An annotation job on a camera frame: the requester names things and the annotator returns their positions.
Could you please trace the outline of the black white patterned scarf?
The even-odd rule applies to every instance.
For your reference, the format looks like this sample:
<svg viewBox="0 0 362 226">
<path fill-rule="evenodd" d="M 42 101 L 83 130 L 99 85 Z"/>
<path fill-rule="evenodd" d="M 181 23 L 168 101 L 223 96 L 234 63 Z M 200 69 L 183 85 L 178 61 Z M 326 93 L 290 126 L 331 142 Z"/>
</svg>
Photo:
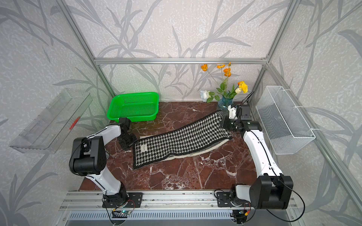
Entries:
<svg viewBox="0 0 362 226">
<path fill-rule="evenodd" d="M 222 111 L 217 110 L 174 131 L 141 138 L 133 145 L 133 168 L 200 155 L 222 146 L 232 139 L 220 126 L 222 118 Z"/>
</svg>

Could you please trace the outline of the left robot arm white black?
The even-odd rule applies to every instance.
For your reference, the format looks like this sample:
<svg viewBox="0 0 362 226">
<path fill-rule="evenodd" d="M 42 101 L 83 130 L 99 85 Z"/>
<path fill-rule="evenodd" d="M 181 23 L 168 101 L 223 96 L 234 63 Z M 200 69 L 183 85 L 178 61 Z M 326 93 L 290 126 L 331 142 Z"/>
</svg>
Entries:
<svg viewBox="0 0 362 226">
<path fill-rule="evenodd" d="M 130 119 L 119 118 L 118 123 L 110 124 L 87 137 L 78 137 L 73 142 L 69 160 L 70 171 L 96 184 L 103 191 L 104 202 L 112 205 L 127 202 L 129 196 L 122 182 L 107 168 L 105 145 L 114 138 L 124 150 L 134 145 L 138 139 L 128 132 L 130 126 Z"/>
</svg>

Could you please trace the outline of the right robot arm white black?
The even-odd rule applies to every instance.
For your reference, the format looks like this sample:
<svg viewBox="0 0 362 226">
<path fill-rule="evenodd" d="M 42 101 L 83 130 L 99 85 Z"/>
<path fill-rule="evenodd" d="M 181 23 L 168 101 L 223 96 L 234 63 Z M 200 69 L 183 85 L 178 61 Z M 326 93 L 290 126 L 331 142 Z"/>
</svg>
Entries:
<svg viewBox="0 0 362 226">
<path fill-rule="evenodd" d="M 231 104 L 228 111 L 220 125 L 224 129 L 243 135 L 257 173 L 257 179 L 251 186 L 235 185 L 231 188 L 231 203 L 240 206 L 248 202 L 254 209 L 286 209 L 292 193 L 293 180 L 290 176 L 285 176 L 274 161 L 260 123 L 244 119 L 240 105 Z"/>
</svg>

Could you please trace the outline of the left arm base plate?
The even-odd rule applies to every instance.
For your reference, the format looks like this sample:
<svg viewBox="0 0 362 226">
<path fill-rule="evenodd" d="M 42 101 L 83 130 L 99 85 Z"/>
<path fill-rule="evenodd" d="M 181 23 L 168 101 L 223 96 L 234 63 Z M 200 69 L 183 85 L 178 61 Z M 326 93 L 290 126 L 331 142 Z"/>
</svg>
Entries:
<svg viewBox="0 0 362 226">
<path fill-rule="evenodd" d="M 139 208 L 143 193 L 130 192 L 126 195 L 114 194 L 103 195 L 103 208 Z"/>
</svg>

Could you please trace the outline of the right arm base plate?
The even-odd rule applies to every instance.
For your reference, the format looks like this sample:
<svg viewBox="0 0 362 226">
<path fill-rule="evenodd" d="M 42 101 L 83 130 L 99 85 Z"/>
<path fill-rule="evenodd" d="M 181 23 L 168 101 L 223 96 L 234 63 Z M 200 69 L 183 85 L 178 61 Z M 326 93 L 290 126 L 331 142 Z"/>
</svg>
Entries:
<svg viewBox="0 0 362 226">
<path fill-rule="evenodd" d="M 214 197 L 217 200 L 218 207 L 236 207 L 244 209 L 251 208 L 251 204 L 249 201 L 239 199 L 235 195 L 231 195 L 230 192 L 216 190 L 214 191 Z"/>
</svg>

